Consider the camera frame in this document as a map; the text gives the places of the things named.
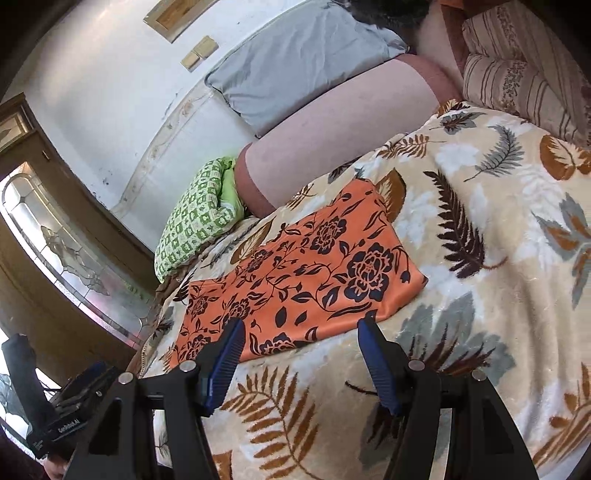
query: person's hand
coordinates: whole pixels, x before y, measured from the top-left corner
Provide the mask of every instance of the person's hand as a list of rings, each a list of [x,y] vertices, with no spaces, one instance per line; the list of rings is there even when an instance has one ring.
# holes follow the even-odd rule
[[[45,472],[51,480],[61,480],[64,478],[67,466],[68,462],[57,455],[48,455],[43,460],[43,468],[45,468]]]

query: switch plate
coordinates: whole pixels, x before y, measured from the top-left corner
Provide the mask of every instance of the switch plate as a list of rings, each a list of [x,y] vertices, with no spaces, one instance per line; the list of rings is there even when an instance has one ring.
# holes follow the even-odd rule
[[[208,35],[205,35],[201,41],[193,47],[193,52],[199,55],[201,58],[208,58],[213,52],[217,50],[217,43]]]
[[[189,53],[187,53],[185,58],[181,60],[181,64],[188,71],[192,72],[197,68],[200,60],[208,58],[217,50],[217,48],[218,44],[216,41],[212,37],[206,35]]]

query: screw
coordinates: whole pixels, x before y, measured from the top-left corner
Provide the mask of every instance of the screw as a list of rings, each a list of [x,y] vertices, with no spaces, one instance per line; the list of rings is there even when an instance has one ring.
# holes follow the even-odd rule
[[[476,370],[472,370],[472,378],[474,380],[482,382],[482,381],[486,380],[486,373],[484,373],[482,370],[480,370],[480,368],[477,368]]]
[[[131,383],[134,379],[134,375],[131,372],[124,372],[119,376],[119,383],[122,385],[127,385]]]
[[[420,360],[411,360],[408,363],[408,367],[410,370],[414,370],[415,372],[420,372],[421,370],[425,370],[425,364]]]
[[[194,370],[196,366],[197,366],[197,364],[193,360],[185,360],[178,367],[183,372],[190,372],[191,370]]]

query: green pillowcase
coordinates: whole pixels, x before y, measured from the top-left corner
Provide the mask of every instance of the green pillowcase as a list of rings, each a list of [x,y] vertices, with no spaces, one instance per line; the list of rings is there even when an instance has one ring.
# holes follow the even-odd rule
[[[154,269],[161,282],[201,245],[244,218],[244,207],[236,193],[235,164],[236,159],[230,157],[207,162],[183,193],[154,254]]]

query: orange floral cloth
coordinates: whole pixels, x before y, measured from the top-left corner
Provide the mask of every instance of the orange floral cloth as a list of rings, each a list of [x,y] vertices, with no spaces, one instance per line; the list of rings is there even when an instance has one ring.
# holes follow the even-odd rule
[[[226,322],[246,325],[241,361],[298,348],[382,321],[426,285],[367,180],[352,180],[328,206],[258,248],[230,274],[189,285],[170,366],[193,359]]]

